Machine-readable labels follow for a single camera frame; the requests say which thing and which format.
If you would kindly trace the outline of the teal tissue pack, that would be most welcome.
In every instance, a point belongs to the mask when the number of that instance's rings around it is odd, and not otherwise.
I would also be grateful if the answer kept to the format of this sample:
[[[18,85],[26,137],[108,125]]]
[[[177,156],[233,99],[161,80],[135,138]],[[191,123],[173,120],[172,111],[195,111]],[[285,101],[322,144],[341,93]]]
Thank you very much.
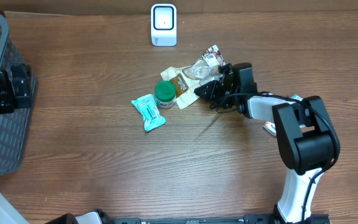
[[[299,100],[299,101],[303,100],[303,98],[298,96],[297,94],[293,95],[291,98],[294,99],[294,100]]]

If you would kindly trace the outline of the teal snack wrapper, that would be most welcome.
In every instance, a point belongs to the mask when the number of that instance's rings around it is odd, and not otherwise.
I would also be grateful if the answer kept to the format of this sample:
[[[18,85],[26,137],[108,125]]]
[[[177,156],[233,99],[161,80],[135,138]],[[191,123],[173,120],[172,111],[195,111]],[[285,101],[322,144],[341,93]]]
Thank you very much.
[[[160,114],[157,102],[153,94],[147,94],[131,101],[132,105],[142,115],[145,131],[149,132],[166,123],[166,119]]]

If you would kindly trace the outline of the green lid jar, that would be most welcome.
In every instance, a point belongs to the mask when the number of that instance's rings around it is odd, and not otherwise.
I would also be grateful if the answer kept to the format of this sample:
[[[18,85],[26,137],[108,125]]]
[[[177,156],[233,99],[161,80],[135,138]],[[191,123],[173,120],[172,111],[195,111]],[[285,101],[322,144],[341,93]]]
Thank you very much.
[[[172,108],[176,104],[176,89],[172,82],[161,81],[155,86],[155,97],[159,107]]]

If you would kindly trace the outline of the orange tissue pack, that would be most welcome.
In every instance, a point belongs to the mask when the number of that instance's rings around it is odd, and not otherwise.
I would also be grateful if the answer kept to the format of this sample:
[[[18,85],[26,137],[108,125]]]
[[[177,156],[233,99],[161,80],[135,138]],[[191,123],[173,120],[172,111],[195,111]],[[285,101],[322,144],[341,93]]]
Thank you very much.
[[[276,128],[275,128],[275,124],[274,123],[271,123],[269,121],[266,121],[263,125],[263,128],[268,132],[270,133],[271,135],[273,136],[276,136],[277,135],[277,131],[276,131]]]

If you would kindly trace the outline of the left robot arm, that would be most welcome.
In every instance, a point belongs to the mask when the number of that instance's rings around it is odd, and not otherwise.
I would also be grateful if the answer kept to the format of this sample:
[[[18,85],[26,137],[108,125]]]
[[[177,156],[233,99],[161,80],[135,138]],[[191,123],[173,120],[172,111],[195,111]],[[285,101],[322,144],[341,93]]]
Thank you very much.
[[[4,198],[0,193],[0,223],[26,223],[28,221]],[[101,210],[94,210],[84,215],[74,216],[66,213],[47,224],[103,224],[111,223],[111,220]]]

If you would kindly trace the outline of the beige dried food pouch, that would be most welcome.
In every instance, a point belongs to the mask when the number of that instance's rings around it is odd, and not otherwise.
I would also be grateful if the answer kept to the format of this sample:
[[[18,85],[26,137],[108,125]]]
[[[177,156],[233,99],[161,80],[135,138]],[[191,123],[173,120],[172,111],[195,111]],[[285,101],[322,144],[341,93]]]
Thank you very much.
[[[164,81],[170,81],[175,86],[176,103],[179,109],[184,109],[194,103],[199,96],[194,93],[196,88],[208,82],[219,80],[219,66],[226,63],[217,45],[213,45],[201,54],[193,64],[185,67],[168,67],[160,73]]]

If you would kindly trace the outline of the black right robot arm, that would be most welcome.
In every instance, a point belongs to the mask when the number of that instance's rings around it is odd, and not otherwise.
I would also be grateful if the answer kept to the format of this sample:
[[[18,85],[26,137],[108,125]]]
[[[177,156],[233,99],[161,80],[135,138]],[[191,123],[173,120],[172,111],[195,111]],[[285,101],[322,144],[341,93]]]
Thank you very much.
[[[321,176],[338,160],[340,143],[323,100],[258,91],[250,63],[220,66],[221,77],[194,90],[217,113],[236,111],[272,122],[287,174],[282,196],[271,214],[245,215],[244,223],[329,223],[311,203]]]

